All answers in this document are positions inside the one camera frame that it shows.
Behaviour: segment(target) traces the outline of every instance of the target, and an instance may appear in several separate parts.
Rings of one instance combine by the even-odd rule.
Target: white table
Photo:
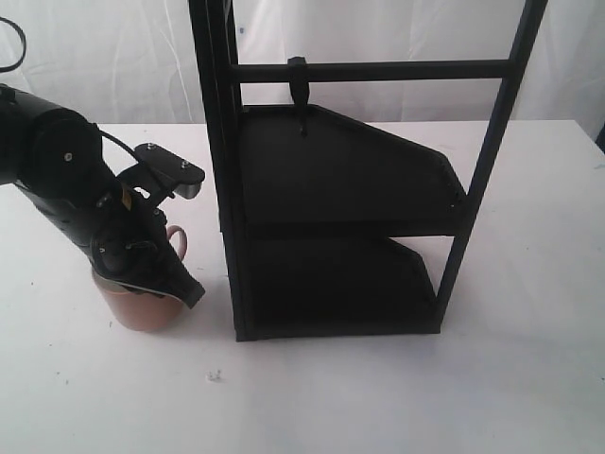
[[[381,126],[468,183],[486,123]],[[605,156],[574,122],[510,124],[440,335],[253,343],[234,340],[204,127],[106,129],[207,171],[164,204],[207,294],[159,334],[112,323],[86,258],[0,188],[0,452],[603,452]],[[441,275],[449,240],[405,243]]]

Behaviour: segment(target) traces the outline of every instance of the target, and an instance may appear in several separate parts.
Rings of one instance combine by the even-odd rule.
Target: black metal frame
[[[527,0],[510,55],[488,61],[402,61],[308,64],[311,82],[413,79],[502,79],[464,206],[462,222],[437,294],[439,324],[445,314],[498,149],[527,67],[547,0]],[[220,223],[229,269],[235,329],[241,341],[256,339],[249,306],[249,258],[238,168],[237,121],[241,83],[289,82],[287,65],[242,65],[237,61],[231,1],[189,0],[210,140]]]

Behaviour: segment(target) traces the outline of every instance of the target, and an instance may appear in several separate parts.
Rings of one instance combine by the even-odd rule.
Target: mug
[[[187,253],[187,233],[178,225],[166,228],[168,239],[175,234],[179,234],[180,237],[177,255],[180,260],[183,260]],[[95,270],[92,270],[92,275],[113,316],[128,329],[155,331],[172,322],[182,311],[182,301],[173,296],[132,293],[119,284],[101,277]]]

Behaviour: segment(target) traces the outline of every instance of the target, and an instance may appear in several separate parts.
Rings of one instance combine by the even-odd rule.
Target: shelf tray
[[[247,229],[256,238],[452,236],[465,194],[441,153],[317,106],[239,121]]]
[[[382,238],[251,242],[255,339],[438,333],[422,258]]]

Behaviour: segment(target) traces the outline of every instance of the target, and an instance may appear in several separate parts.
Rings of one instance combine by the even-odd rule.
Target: black shelf
[[[423,260],[389,239],[259,240],[250,261],[257,339],[439,332]]]
[[[247,107],[239,121],[255,238],[456,234],[464,190],[441,153],[326,109]]]
[[[239,341],[440,331],[546,3],[503,60],[267,65],[238,63],[231,1],[189,0]],[[307,105],[310,82],[421,79],[502,79],[467,194],[437,151]],[[241,83],[273,82],[294,106],[243,105]],[[436,235],[437,294],[389,239]]]

